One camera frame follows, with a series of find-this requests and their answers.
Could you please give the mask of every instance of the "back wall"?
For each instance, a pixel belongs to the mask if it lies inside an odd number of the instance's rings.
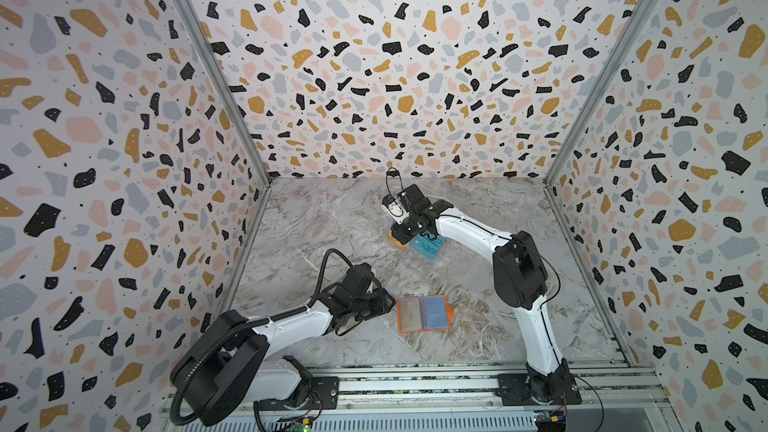
[[[191,0],[272,176],[546,173],[637,0]]]

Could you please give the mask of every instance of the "side wall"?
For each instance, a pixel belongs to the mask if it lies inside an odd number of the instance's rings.
[[[637,0],[192,0],[273,176],[546,173]]]
[[[766,0],[660,0],[554,192],[688,430],[766,429]]]
[[[143,430],[216,310],[256,178],[168,0],[0,17],[0,429]]]

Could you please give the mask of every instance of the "marble floor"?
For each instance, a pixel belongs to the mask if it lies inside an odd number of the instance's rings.
[[[505,231],[525,230],[562,276],[564,292],[549,304],[554,336],[568,360],[621,360],[571,256],[541,181],[404,178],[431,200],[444,198],[468,216]],[[390,178],[393,188],[397,179]],[[243,315],[281,312],[308,300],[325,250],[338,248],[353,263],[368,262],[395,298],[444,294],[456,315],[447,331],[398,332],[397,313],[374,318],[339,338],[329,334],[286,350],[309,366],[525,362],[525,347],[509,306],[493,289],[492,266],[454,241],[433,261],[401,252],[386,236],[381,210],[384,179],[279,178],[235,294]],[[341,279],[332,256],[324,284]],[[550,294],[557,282],[549,274]]]

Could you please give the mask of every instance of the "terrazzo patterned wall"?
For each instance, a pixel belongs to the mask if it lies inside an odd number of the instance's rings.
[[[0,430],[151,430],[255,216],[169,0],[0,0]]]
[[[660,0],[554,191],[688,430],[768,429],[765,0]]]
[[[191,1],[273,177],[536,177],[638,0]]]

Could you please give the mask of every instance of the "metal corner post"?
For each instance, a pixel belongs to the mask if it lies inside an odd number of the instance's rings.
[[[248,159],[255,171],[256,177],[258,177],[259,182],[262,183],[264,189],[268,188],[270,185],[270,177],[266,173],[259,151],[254,145],[254,140],[250,137],[248,126],[245,124],[243,117],[237,112],[240,109],[235,102],[232,92],[230,92],[230,87],[226,83],[224,74],[222,73],[221,68],[219,68],[219,64],[216,62],[214,54],[211,52],[210,45],[205,39],[203,29],[200,27],[200,21],[197,19],[192,3],[190,0],[171,0],[171,2],[181,18],[181,23],[184,24],[184,28],[189,34],[192,46],[196,49],[197,55],[200,57],[200,61],[203,63],[203,67],[205,68],[211,83],[214,84],[214,88],[224,104],[224,109],[230,117],[230,122],[235,128],[235,133],[240,139],[240,142],[242,142],[246,154],[248,154]]]
[[[574,120],[573,125],[571,125],[571,129],[566,135],[565,140],[563,140],[560,152],[552,161],[552,166],[549,168],[546,177],[547,187],[552,187],[554,180],[558,177],[562,168],[565,167],[565,164],[568,163],[568,159],[571,157],[571,152],[578,144],[579,137],[594,116],[594,112],[600,107],[600,101],[602,100],[603,95],[608,90],[619,67],[621,67],[621,64],[631,52],[632,45],[648,23],[648,20],[652,17],[657,2],[658,0],[638,1],[638,6],[634,8],[632,16],[627,22],[627,28],[624,30],[624,33],[621,34],[621,37],[619,37],[608,60],[605,61],[605,65],[598,75],[598,80],[587,96],[587,99],[584,101],[584,106],[581,107],[581,111],[576,117],[576,120]]]

